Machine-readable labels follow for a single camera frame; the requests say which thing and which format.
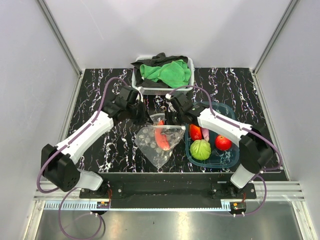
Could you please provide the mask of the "fake watermelon slice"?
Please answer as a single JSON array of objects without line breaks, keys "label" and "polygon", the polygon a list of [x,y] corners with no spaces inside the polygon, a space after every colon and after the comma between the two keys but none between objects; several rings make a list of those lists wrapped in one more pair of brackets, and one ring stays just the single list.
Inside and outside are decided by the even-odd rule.
[{"label": "fake watermelon slice", "polygon": [[164,120],[160,120],[157,123],[157,127],[154,130],[154,137],[156,144],[159,148],[161,148],[164,151],[169,151],[170,150],[170,144],[167,139],[167,135],[165,133],[165,129],[162,127],[165,125]]}]

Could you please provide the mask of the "fake red orange mango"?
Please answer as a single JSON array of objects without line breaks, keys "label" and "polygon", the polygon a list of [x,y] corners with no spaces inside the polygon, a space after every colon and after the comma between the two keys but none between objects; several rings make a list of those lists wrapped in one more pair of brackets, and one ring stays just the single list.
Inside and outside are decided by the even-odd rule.
[{"label": "fake red orange mango", "polygon": [[194,124],[189,125],[189,136],[193,141],[196,140],[202,140],[203,135],[202,135],[202,129]]}]

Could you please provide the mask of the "clear zip top bag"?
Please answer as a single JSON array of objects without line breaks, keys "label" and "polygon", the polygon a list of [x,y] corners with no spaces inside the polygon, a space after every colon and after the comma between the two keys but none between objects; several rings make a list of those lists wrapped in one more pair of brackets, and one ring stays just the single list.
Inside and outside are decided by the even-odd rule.
[{"label": "clear zip top bag", "polygon": [[142,127],[134,142],[150,163],[159,169],[169,161],[173,149],[183,139],[186,127],[166,125],[163,113],[153,114],[150,118],[153,124]]}]

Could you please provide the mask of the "fake green cabbage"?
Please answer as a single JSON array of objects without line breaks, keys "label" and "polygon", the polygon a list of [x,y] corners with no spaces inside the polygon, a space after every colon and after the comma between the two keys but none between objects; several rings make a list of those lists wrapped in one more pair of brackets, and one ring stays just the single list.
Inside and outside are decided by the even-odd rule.
[{"label": "fake green cabbage", "polygon": [[199,161],[207,160],[211,155],[211,145],[204,139],[195,140],[189,148],[191,156]]}]

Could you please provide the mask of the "fake red apple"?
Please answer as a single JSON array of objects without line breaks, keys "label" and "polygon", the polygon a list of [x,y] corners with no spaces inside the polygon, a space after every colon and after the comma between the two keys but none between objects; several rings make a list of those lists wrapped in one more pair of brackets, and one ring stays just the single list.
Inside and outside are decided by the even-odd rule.
[{"label": "fake red apple", "polygon": [[222,135],[218,135],[215,139],[215,146],[220,151],[229,150],[232,147],[232,144],[233,143],[228,138]]}]

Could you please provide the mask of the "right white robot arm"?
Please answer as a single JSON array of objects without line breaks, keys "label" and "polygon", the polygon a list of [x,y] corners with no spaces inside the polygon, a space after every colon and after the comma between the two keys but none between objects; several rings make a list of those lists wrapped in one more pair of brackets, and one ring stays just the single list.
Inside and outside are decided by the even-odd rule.
[{"label": "right white robot arm", "polygon": [[275,155],[273,144],[262,136],[263,127],[235,121],[212,108],[212,104],[193,103],[182,93],[166,94],[171,125],[194,124],[229,139],[239,149],[239,166],[227,185],[228,195],[239,198],[247,183],[260,173]]}]

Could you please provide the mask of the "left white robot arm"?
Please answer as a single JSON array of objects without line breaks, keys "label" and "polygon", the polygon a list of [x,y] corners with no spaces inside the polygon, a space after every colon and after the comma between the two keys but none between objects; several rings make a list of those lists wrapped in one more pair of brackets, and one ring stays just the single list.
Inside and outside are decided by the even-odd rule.
[{"label": "left white robot arm", "polygon": [[120,122],[127,119],[135,125],[152,122],[143,93],[142,87],[123,86],[119,94],[103,98],[93,116],[71,136],[55,146],[47,144],[42,148],[40,176],[63,192],[85,188],[95,197],[103,198],[108,193],[108,186],[102,177],[93,171],[78,169],[76,164],[98,138]]}]

